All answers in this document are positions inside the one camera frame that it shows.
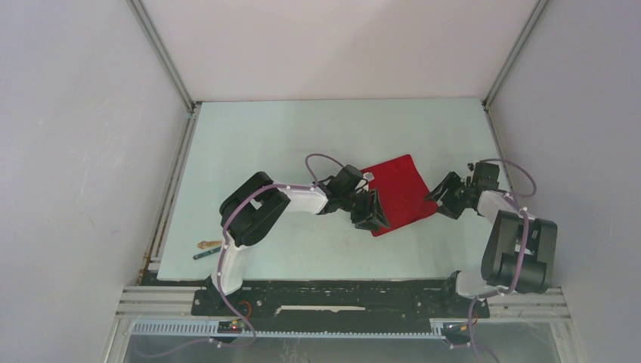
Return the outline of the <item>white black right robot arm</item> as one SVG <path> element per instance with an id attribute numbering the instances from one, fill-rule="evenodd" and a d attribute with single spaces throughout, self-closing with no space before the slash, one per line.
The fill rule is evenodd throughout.
<path id="1" fill-rule="evenodd" d="M 454 287 L 439 297 L 444 313 L 461 315 L 470 299 L 487 299 L 510 293 L 545 293 L 550 285 L 558 226 L 530 214 L 520 206 L 516 192 L 500 188 L 498 158 L 468 165 L 466 178 L 449 172 L 424 199 L 437 205 L 437 213 L 458 219 L 471 209 L 491 224 L 491 233 L 478 268 L 456 271 Z"/>

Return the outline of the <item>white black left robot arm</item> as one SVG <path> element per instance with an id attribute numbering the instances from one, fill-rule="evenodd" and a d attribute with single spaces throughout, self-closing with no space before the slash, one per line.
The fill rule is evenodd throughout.
<path id="1" fill-rule="evenodd" d="M 210 306 L 221 315 L 236 311 L 236 291 L 243 285 L 250 249 L 266 237 L 284 213 L 322 216 L 342 210 L 356 229 L 378 232 L 388 228 L 390 223 L 373 180 L 372 173 L 363 173 L 352 165 L 310 185 L 279 184 L 266 172 L 252 175 L 219 208 L 224 241 L 211 275 L 216 289 L 210 296 Z"/>

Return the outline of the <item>red cloth napkin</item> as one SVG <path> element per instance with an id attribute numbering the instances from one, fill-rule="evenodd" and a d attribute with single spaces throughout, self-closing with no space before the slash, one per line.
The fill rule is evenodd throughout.
<path id="1" fill-rule="evenodd" d="M 405 154 L 361 170 L 371 173 L 371 188 L 377 190 L 389 227 L 371 234 L 379 237 L 437 213 L 438 204 L 425 196 L 429 189 L 416 169 L 413 157 Z"/>

